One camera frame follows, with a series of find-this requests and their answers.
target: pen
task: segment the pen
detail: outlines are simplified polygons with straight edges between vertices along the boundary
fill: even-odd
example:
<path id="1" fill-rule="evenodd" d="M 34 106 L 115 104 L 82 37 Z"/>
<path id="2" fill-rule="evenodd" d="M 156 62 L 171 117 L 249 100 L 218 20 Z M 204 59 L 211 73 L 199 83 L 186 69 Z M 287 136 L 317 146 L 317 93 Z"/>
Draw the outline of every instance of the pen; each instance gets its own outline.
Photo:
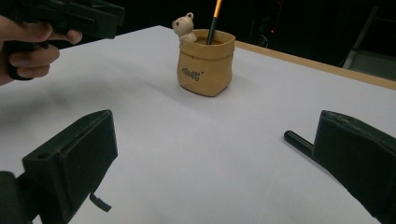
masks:
<path id="1" fill-rule="evenodd" d="M 216 23 L 218 22 L 218 16 L 221 6 L 221 0 L 218 0 L 216 3 L 215 14 L 213 15 L 212 25 L 210 26 L 209 35 L 207 36 L 206 44 L 211 45 L 213 40 L 213 35 L 215 34 L 216 30 Z"/>

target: white tabletop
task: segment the white tabletop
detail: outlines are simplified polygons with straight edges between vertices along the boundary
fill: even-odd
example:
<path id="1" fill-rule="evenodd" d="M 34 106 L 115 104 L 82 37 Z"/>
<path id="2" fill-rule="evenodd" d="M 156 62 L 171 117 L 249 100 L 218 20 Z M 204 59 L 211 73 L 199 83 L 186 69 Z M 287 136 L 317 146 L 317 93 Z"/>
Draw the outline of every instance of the white tabletop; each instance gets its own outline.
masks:
<path id="1" fill-rule="evenodd" d="M 313 143 L 321 110 L 396 136 L 396 91 L 236 49 L 217 97 L 177 83 L 178 38 L 152 27 L 63 49 L 50 74 L 0 88 L 0 170 L 80 117 L 111 109 L 119 156 L 70 223 L 378 223 L 283 140 Z"/>

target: table edge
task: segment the table edge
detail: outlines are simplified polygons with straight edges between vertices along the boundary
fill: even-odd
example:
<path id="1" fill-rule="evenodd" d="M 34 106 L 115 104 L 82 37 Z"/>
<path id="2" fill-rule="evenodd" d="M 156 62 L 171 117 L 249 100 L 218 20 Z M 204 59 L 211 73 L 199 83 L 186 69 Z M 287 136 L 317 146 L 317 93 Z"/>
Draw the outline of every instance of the table edge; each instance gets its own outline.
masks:
<path id="1" fill-rule="evenodd" d="M 365 83 L 373 84 L 379 87 L 387 88 L 396 91 L 396 81 L 392 81 L 389 79 L 385 79 L 382 77 L 375 77 L 351 70 L 346 70 L 344 68 L 336 67 L 333 65 L 329 65 L 326 63 L 319 63 L 309 59 L 297 57 L 294 55 L 290 55 L 287 53 L 279 52 L 272 49 L 266 49 L 259 46 L 251 45 L 241 41 L 235 41 L 235 46 L 240 49 L 249 50 L 255 53 L 259 53 L 262 55 L 266 55 L 272 58 L 277 58 L 282 61 L 286 61 L 289 63 L 297 63 L 299 65 L 311 67 L 314 69 L 318 69 L 320 71 L 329 72 L 341 77 L 348 77 L 358 81 L 362 81 Z"/>

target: pen holder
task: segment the pen holder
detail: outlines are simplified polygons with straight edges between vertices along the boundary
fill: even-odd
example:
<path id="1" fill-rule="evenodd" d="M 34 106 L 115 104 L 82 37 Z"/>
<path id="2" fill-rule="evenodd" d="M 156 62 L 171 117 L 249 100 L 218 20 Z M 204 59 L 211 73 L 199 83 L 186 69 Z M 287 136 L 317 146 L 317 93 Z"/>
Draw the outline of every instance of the pen holder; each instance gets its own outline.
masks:
<path id="1" fill-rule="evenodd" d="M 195 42 L 182 41 L 177 63 L 181 87 L 203 96 L 216 96 L 233 77 L 235 36 L 216 31 L 211 45 L 206 44 L 208 30 L 194 30 Z"/>

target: hand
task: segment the hand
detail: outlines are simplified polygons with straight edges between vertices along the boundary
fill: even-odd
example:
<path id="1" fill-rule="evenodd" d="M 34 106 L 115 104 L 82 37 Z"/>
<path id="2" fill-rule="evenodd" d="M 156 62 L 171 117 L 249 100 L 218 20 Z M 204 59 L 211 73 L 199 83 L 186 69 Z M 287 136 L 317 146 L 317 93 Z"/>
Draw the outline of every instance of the hand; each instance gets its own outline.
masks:
<path id="1" fill-rule="evenodd" d="M 18 68 L 17 72 L 20 77 L 43 77 L 49 72 L 50 64 L 60 55 L 59 50 L 52 45 L 49 45 L 48 49 L 36 45 L 32 52 L 14 52 L 7 58 L 4 49 L 5 41 L 19 40 L 39 43 L 48 39 L 62 39 L 77 44 L 81 38 L 82 33 L 77 31 L 58 35 L 53 32 L 48 23 L 20 23 L 0 16 L 0 86 L 13 80 L 7 72 L 8 63 Z"/>

